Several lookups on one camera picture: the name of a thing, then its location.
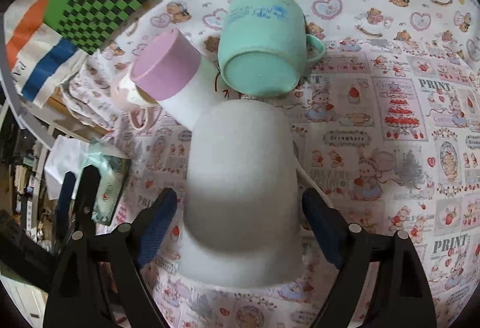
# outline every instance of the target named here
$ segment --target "table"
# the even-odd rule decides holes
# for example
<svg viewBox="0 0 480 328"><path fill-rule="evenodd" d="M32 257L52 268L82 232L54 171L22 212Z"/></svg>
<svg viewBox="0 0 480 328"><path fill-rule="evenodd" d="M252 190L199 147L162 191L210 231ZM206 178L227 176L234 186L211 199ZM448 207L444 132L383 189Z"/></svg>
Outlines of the table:
<svg viewBox="0 0 480 328"><path fill-rule="evenodd" d="M476 0L296 0L327 56L285 97L264 99L291 122L296 152L335 207L368 231L409 233L422 260L440 327L469 300L480 276L480 61ZM172 327L308 326L337 271L304 240L304 272L269 289L206 288L176 271L182 244L191 133L165 111L134 131L111 107L109 82L147 44L177 27L215 61L231 0L151 0L70 82L69 107L114 124L106 136L132 159L109 231L131 221L164 187L179 210L155 261L143 271ZM374 285L371 265L353 321Z"/></svg>

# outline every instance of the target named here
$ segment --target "mug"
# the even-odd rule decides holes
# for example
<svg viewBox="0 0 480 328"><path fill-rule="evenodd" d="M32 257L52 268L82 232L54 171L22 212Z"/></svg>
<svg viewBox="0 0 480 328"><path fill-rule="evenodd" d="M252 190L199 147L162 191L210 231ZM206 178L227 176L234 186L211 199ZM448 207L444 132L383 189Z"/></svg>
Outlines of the mug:
<svg viewBox="0 0 480 328"><path fill-rule="evenodd" d="M230 97L238 98L178 29L160 34L143 50L131 79L190 130L204 111Z"/></svg>
<svg viewBox="0 0 480 328"><path fill-rule="evenodd" d="M145 131L155 125L160 113L155 117L154 107L158 104L131 81L130 70L114 77L110 88L113 105L129 112L130 123L136 130ZM146 113L143 122L139 120L142 110Z"/></svg>
<svg viewBox="0 0 480 328"><path fill-rule="evenodd" d="M193 127L178 272L234 288L294 281L302 272L290 123L272 105L229 100Z"/></svg>
<svg viewBox="0 0 480 328"><path fill-rule="evenodd" d="M233 0L218 47L225 82L251 96L292 91L308 68L326 53L305 33L303 11L294 0ZM307 43L317 54L307 58Z"/></svg>

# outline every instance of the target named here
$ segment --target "mug base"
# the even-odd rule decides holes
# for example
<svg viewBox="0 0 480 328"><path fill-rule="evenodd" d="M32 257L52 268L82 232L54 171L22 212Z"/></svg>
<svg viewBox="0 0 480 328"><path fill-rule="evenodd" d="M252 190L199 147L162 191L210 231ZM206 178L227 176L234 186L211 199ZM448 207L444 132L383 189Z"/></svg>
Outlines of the mug base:
<svg viewBox="0 0 480 328"><path fill-rule="evenodd" d="M247 52L232 58L222 77L233 89L253 97L276 97L292 91L300 75L286 60L271 53Z"/></svg>

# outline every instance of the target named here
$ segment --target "green mug handle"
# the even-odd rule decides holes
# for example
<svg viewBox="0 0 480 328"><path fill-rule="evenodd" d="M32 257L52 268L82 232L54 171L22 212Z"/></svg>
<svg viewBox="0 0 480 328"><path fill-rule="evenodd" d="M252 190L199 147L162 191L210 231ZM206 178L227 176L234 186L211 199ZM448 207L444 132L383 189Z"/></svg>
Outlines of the green mug handle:
<svg viewBox="0 0 480 328"><path fill-rule="evenodd" d="M314 35L307 34L306 36L307 36L307 44L310 44L311 46L313 46L318 52L318 54L316 54L315 56L311 57L310 59L307 59L307 66L310 66L313 63L319 62L320 59L325 56L325 53L327 52L327 47L321 40L316 38Z"/></svg>

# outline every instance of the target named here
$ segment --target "silver bolt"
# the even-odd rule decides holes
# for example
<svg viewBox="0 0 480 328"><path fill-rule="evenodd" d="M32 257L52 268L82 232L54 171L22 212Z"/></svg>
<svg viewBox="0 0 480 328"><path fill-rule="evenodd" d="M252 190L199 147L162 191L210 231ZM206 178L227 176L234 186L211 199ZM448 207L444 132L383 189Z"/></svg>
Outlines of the silver bolt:
<svg viewBox="0 0 480 328"><path fill-rule="evenodd" d="M71 236L72 239L74 240L80 240L83 237L83 232L82 231L75 231L73 235Z"/></svg>
<svg viewBox="0 0 480 328"><path fill-rule="evenodd" d="M354 234L359 234L362 231L361 229L362 229L362 227L359 226L358 224L354 223L354 222L349 225L349 231L354 233Z"/></svg>
<svg viewBox="0 0 480 328"><path fill-rule="evenodd" d="M409 238L409 234L406 233L405 231L398 231L397 235L400 239L406 240Z"/></svg>
<svg viewBox="0 0 480 328"><path fill-rule="evenodd" d="M120 224L118 226L118 231L124 233L124 232L128 232L130 228L131 228L130 224L128 224L127 222L124 222L123 224Z"/></svg>

